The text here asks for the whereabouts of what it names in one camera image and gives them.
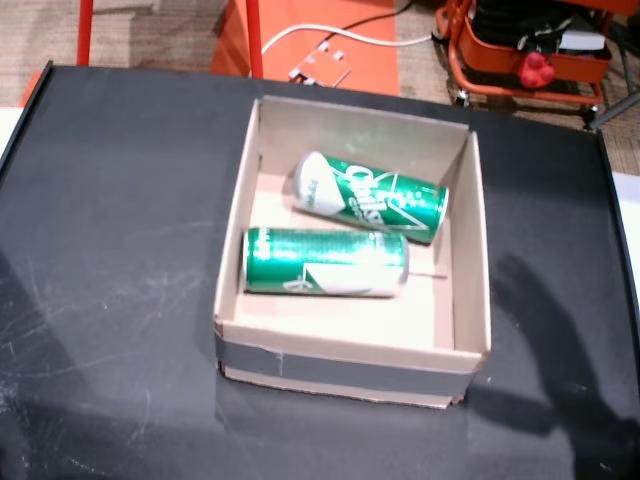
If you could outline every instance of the gray duct tape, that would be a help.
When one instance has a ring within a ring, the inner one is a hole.
[[[218,359],[245,372],[384,392],[464,395],[473,374],[430,372],[272,352],[225,341],[216,334]]]

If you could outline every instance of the caster wheel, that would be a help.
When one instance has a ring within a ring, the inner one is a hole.
[[[469,92],[466,90],[458,90],[456,92],[455,104],[462,108],[469,108]]]
[[[596,115],[598,115],[597,105],[590,105],[582,111],[582,119],[587,126],[595,120]]]
[[[434,43],[438,43],[440,45],[444,45],[449,42],[449,39],[444,38],[442,35],[440,35],[440,32],[438,30],[431,32],[431,40]]]

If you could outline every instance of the green and white can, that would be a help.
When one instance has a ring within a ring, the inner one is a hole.
[[[257,227],[244,235],[248,292],[392,297],[408,273],[399,233]]]
[[[430,244],[444,220],[449,190],[313,152],[298,165],[294,195],[303,210]]]

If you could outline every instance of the open cardboard box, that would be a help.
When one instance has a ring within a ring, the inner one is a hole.
[[[313,150],[450,188],[434,243],[411,244],[409,279],[397,297],[242,291],[242,233],[249,226],[354,228],[293,207],[293,173]],[[434,407],[461,398],[491,348],[475,133],[466,125],[377,110],[257,101],[229,214],[214,322],[229,378]]]

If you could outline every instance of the black table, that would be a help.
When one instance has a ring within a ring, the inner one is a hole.
[[[478,132],[493,352],[462,404],[376,405],[217,372],[215,280],[248,114],[264,94]],[[5,157],[7,479],[630,473],[640,419],[634,299],[596,135],[365,93],[53,67]]]

